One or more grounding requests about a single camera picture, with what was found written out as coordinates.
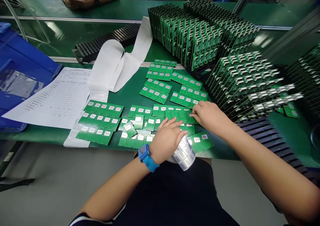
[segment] smartwatch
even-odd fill
[[[99,0],[94,0],[94,6],[100,6],[100,1]]]
[[[138,157],[140,159],[140,162],[144,162],[147,166],[147,168],[150,170],[150,172],[154,172],[156,168],[159,167],[158,164],[156,164],[152,157],[150,157],[150,150],[149,150],[149,145],[145,144],[143,145],[139,151],[138,151]]]

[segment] paper sheet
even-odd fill
[[[3,115],[40,126],[72,129],[89,96],[90,69],[65,67],[45,88]]]
[[[94,62],[89,78],[89,100],[108,102],[109,91],[119,91],[138,71],[147,56],[152,39],[149,18],[143,17],[132,53],[125,53],[123,46],[116,40],[106,41]],[[89,147],[89,141],[75,138],[81,128],[78,123],[74,125],[63,144],[65,147]]]

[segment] black esd tray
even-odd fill
[[[102,45],[107,40],[115,39],[119,43],[121,43],[123,47],[127,47],[131,44],[134,44],[137,38],[139,28],[140,24],[135,23],[117,29],[92,41],[76,44],[75,49],[73,49],[72,52],[79,63],[92,62],[97,59],[98,53]]]

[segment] green workbench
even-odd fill
[[[45,28],[51,44],[45,45],[33,40],[29,40],[32,45],[43,51],[48,56],[58,57],[74,57],[71,50],[74,45],[79,42],[92,40],[98,36],[104,35],[110,31],[121,28],[128,21],[122,22],[92,22],[92,21],[59,21],[56,18],[86,18],[86,19],[110,19],[110,20],[141,20],[142,16],[147,16],[147,8],[168,3],[167,1],[116,1],[99,8],[94,8],[90,11],[73,12],[67,9],[61,0],[27,0],[27,3],[36,16],[51,17],[52,20],[42,20],[41,24]],[[183,2],[173,2],[176,5],[182,6]],[[232,10],[235,3],[220,3],[221,6]],[[1,10],[2,15],[9,15],[5,10]],[[17,11],[19,16],[29,16],[25,11]],[[294,26],[300,18],[291,13],[285,6],[277,4],[248,4],[244,9],[242,16],[257,25],[273,25],[273,26]],[[15,23],[11,19],[0,19]],[[43,33],[34,20],[22,20],[22,25],[29,36],[45,40]],[[280,38],[285,32],[264,31],[259,35],[263,38],[263,42],[270,41],[269,44],[256,43],[252,45],[249,51],[261,50],[264,51],[272,42]],[[284,61],[293,60],[294,57],[305,53],[308,48],[313,47],[320,40],[320,34],[310,38],[308,41],[302,42],[300,46],[286,56]],[[126,47],[127,52],[131,52],[133,45]],[[156,58],[165,58],[174,60],[174,58],[163,48],[163,46],[153,40],[150,50],[145,61],[154,61]],[[92,64],[80,65],[77,63],[64,63],[68,67],[85,67],[90,68]],[[147,68],[141,67],[138,72],[128,81],[128,83],[117,93],[110,92],[108,102],[124,106],[122,116],[127,116],[132,104],[152,107],[154,101],[139,95],[144,82]],[[179,70],[179,73],[187,74],[185,70]],[[173,90],[179,90],[180,85],[174,81],[170,82]],[[167,105],[175,105],[167,100]],[[311,144],[309,141],[310,128],[307,122],[301,119],[285,117],[283,114],[274,112],[269,116],[269,120],[280,132],[287,144],[296,153],[297,157],[307,167],[318,167],[320,164],[315,162],[311,157]],[[63,144],[70,130],[41,127],[29,125],[23,132],[0,134],[0,139],[26,141],[26,142],[41,142],[51,144]],[[202,131],[200,126],[196,127],[196,132]],[[109,149],[127,150],[127,148],[118,147],[118,141],[121,132],[116,132],[109,146],[102,146],[91,143],[92,147],[106,147]],[[207,157],[238,160],[237,155],[231,150],[220,138],[215,135],[211,136],[215,147],[206,152]]]

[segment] finger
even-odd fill
[[[177,136],[177,142],[176,142],[176,144],[178,145],[178,144],[181,142],[183,136],[185,136],[185,135],[187,135],[187,134],[188,134],[188,131],[180,131],[179,134],[178,134],[178,136]]]
[[[200,117],[197,114],[192,114],[191,117],[193,117],[198,123],[200,123]]]
[[[200,109],[201,106],[199,104],[195,104],[192,109],[192,114],[196,114],[196,112],[198,112]]]
[[[169,126],[170,124],[174,123],[176,120],[177,120],[176,117],[174,117],[173,119],[170,119],[168,122],[166,122],[166,123],[163,125],[163,127],[165,128],[165,127]]]
[[[163,120],[163,121],[160,123],[158,130],[159,130],[160,128],[162,128],[163,125],[164,125],[167,121],[168,121],[168,118],[166,118],[165,120]]]
[[[204,105],[206,105],[206,102],[205,101],[200,101],[198,105],[204,106]]]
[[[175,128],[175,127],[179,127],[181,124],[183,124],[183,121],[182,121],[182,120],[170,124],[169,127],[170,127],[170,128]]]

